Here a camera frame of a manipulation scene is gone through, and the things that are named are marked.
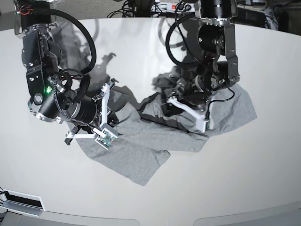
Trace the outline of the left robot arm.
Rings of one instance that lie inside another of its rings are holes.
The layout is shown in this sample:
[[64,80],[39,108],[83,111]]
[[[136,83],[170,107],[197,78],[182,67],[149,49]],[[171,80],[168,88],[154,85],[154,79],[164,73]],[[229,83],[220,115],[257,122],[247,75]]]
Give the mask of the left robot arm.
[[[237,4],[233,0],[182,0],[174,7],[174,23],[166,35],[166,51],[169,58],[181,68],[178,78],[163,87],[162,111],[165,116],[183,113],[177,102],[193,110],[208,109],[219,90],[230,89],[240,80],[236,55],[235,25],[230,22],[237,16]],[[170,38],[180,24],[198,19],[202,25],[198,32],[198,44],[202,58],[192,55],[193,62],[176,60],[170,48]]]

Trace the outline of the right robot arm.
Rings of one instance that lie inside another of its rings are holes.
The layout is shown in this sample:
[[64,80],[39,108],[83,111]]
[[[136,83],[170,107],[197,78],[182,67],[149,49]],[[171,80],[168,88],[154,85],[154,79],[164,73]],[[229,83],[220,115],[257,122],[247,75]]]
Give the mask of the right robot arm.
[[[89,73],[96,64],[96,48],[90,33],[73,16],[51,8],[49,0],[16,0],[15,34],[22,36],[22,62],[30,94],[28,107],[39,120],[70,122],[77,129],[91,133],[102,122],[113,126],[116,114],[104,103],[103,92],[87,95]],[[53,17],[61,17],[75,25],[87,40],[91,60],[81,70],[60,68],[61,47],[54,41]]]

